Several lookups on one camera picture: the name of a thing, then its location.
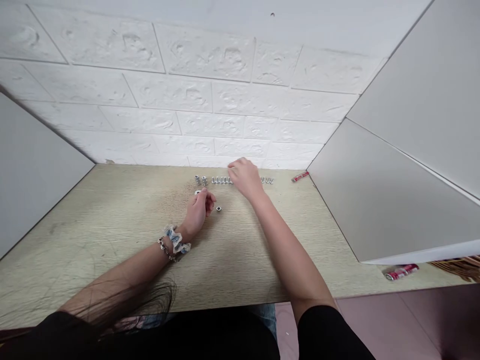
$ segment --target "black sleeve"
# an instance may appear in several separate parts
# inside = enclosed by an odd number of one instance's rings
[[[309,308],[298,322],[300,360],[355,359],[375,360],[364,343],[333,307]]]
[[[87,322],[58,311],[47,316],[28,334],[0,347],[0,358],[57,358],[59,355],[78,356],[97,341],[97,331]]]

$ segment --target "person's left hand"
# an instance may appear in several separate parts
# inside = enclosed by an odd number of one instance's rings
[[[186,216],[182,224],[175,230],[180,233],[182,243],[189,243],[202,228],[205,218],[210,216],[217,198],[204,187],[197,195],[188,200]]]

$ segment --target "red object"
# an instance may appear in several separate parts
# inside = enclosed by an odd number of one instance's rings
[[[291,182],[292,182],[292,183],[296,183],[298,180],[300,180],[301,178],[306,177],[308,174],[309,174],[308,171],[302,172],[300,175],[295,176],[295,177],[291,180]]]
[[[417,264],[401,265],[392,272],[387,272],[385,277],[390,281],[395,281],[416,272],[419,269]]]

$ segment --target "wooden desk surface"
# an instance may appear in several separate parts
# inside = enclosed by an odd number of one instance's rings
[[[466,284],[431,265],[397,282],[382,267],[357,262],[310,178],[261,170],[264,185],[336,298]],[[0,329],[34,326],[78,290],[179,224],[205,175],[214,211],[191,252],[164,276],[177,286],[172,311],[287,301],[249,203],[233,185],[213,185],[225,169],[96,165],[0,261]]]

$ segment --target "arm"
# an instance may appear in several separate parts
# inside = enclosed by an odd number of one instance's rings
[[[175,230],[182,235],[183,243],[189,243],[202,228],[216,201],[206,188],[189,200],[186,217]],[[168,253],[173,255],[170,238],[164,236],[163,242]],[[95,279],[59,310],[92,323],[143,292],[169,261],[167,254],[155,242]]]
[[[336,309],[322,275],[264,192],[257,167],[242,157],[228,165],[228,174],[260,221],[273,266],[290,296],[296,323],[315,305]]]

